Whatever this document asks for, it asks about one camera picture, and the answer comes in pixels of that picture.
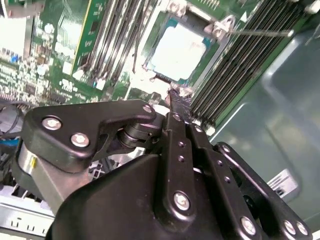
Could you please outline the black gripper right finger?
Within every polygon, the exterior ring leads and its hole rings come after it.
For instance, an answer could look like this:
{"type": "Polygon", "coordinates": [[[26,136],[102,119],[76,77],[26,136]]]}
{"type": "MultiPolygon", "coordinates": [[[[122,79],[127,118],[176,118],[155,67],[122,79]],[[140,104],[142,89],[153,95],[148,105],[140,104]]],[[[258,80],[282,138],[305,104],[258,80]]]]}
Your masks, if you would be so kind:
{"type": "Polygon", "coordinates": [[[224,240],[311,240],[310,228],[228,144],[212,145],[193,123],[191,93],[180,94],[196,166],[224,240]]]}

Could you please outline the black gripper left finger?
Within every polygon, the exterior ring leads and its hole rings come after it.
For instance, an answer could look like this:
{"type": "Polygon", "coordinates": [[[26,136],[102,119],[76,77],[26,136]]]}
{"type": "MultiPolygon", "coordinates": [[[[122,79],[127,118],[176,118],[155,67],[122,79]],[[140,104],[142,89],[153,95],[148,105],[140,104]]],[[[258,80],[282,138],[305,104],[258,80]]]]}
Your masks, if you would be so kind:
{"type": "Polygon", "coordinates": [[[197,210],[186,127],[179,113],[161,115],[141,99],[37,107],[23,121],[21,168],[56,216],[76,190],[138,157],[156,155],[154,213],[188,222],[197,210]]]}

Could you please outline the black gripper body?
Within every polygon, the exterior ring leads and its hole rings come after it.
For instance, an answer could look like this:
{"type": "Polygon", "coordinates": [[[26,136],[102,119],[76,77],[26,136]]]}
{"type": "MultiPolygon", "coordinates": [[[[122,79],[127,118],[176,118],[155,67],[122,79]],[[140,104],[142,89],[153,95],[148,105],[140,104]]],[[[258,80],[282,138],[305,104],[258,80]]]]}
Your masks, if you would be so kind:
{"type": "Polygon", "coordinates": [[[72,193],[60,206],[53,240],[242,240],[244,232],[226,222],[221,204],[211,201],[204,177],[193,172],[193,223],[172,232],[156,217],[157,173],[161,159],[143,155],[72,193]]]}

